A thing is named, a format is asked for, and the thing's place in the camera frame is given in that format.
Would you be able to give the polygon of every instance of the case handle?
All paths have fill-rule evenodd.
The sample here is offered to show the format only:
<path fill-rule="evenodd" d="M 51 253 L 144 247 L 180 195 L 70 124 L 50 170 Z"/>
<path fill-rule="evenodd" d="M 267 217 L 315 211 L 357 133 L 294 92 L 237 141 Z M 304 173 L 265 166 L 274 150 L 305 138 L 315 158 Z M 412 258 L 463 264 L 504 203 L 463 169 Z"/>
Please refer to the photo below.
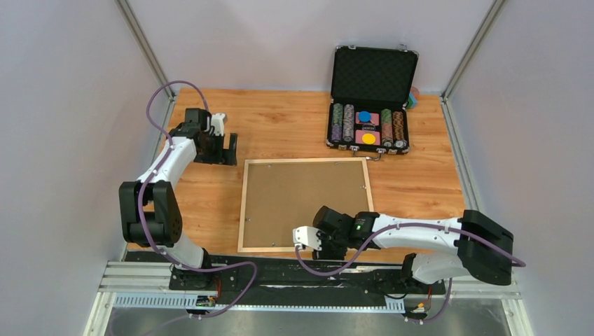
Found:
<path fill-rule="evenodd" d="M 355 158 L 365 158 L 366 160 L 370 160 L 370 161 L 379 161 L 382 159 L 382 155 L 384 155 L 384 152 L 378 152 L 379 155 L 377 157 L 373 157 L 373 156 L 367 156 L 367 155 L 357 155 L 357 150 L 354 149 L 353 150 L 353 157 Z"/>

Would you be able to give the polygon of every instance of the cork board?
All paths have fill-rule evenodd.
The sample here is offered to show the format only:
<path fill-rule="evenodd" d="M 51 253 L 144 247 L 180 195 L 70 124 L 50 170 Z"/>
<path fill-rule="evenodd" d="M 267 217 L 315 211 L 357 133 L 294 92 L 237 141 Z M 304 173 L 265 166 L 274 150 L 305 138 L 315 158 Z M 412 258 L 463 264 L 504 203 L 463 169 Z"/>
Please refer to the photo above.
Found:
<path fill-rule="evenodd" d="M 237 251 L 294 251 L 293 229 L 311 225 L 324 205 L 373 211 L 364 158 L 246 160 Z"/>

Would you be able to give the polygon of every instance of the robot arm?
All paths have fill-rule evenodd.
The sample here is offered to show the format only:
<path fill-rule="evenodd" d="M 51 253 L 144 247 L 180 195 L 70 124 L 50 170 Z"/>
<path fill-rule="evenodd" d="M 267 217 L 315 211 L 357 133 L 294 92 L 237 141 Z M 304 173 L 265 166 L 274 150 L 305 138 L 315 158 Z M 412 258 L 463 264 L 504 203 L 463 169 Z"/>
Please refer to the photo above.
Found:
<path fill-rule="evenodd" d="M 156 170 L 157 164 L 167 151 L 163 149 L 148 170 L 136 181 L 124 182 L 120 186 L 120 213 L 124 240 L 148 247 L 146 235 L 139 220 L 138 194 L 142 183 L 151 172 L 154 177 L 148 182 L 143 204 L 152 202 L 154 209 L 144 211 L 151 236 L 159 248 L 174 259 L 191 267 L 203 268 L 205 251 L 195 245 L 183 232 L 179 207 L 173 190 L 181 174 L 191 162 L 220 165 L 237 165 L 237 135 L 231 134 L 229 149 L 223 149 L 224 125 L 227 116 L 222 113 L 211 115 L 201 108 L 186 109 L 184 122 L 172 129 L 171 153 Z"/>
<path fill-rule="evenodd" d="M 450 229 L 474 233 L 511 254 L 513 235 L 479 211 L 466 210 L 461 218 L 416 220 L 391 217 L 375 212 L 360 212 L 354 218 L 323 206 L 313 226 L 293 230 L 293 242 L 300 249 L 314 249 L 313 258 L 344 260 L 347 248 L 359 249 L 374 232 L 389 225 L 426 223 L 427 227 L 394 228 L 375 236 L 367 248 L 413 247 L 435 253 L 407 255 L 402 267 L 404 277 L 424 284 L 441 279 L 471 275 L 480 281 L 509 285 L 511 261 L 479 241 L 468 239 Z"/>

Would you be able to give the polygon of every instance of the blue round button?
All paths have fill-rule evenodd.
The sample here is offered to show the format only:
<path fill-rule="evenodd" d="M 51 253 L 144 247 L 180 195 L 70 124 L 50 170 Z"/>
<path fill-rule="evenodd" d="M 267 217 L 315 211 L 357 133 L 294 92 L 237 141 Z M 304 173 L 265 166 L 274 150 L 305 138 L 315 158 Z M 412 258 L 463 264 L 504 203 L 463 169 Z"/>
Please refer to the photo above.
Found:
<path fill-rule="evenodd" d="M 371 114 L 369 114 L 369 112 L 367 112 L 367 111 L 359 112 L 359 121 L 360 122 L 369 123 L 369 120 L 371 120 Z"/>

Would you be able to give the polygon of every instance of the wooden table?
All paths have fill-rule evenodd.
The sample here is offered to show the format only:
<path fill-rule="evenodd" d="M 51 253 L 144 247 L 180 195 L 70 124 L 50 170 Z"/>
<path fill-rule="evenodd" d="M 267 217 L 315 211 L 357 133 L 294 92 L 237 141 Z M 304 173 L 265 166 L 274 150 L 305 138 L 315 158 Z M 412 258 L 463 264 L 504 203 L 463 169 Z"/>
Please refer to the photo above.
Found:
<path fill-rule="evenodd" d="M 327 92 L 204 90 L 212 113 L 227 113 L 227 133 L 237 133 L 237 167 L 190 164 L 175 196 L 184 232 L 213 254 L 237 254 L 242 175 L 246 159 L 349 157 L 326 147 L 330 96 Z M 182 89 L 169 129 L 184 120 L 188 107 L 202 106 L 200 96 Z M 406 218 L 461 216 L 464 199 L 448 131 L 437 96 L 421 96 L 408 113 L 410 152 L 368 162 L 375 210 Z M 360 260 L 400 262 L 413 251 L 391 248 L 365 251 Z M 288 256 L 294 253 L 250 253 Z"/>

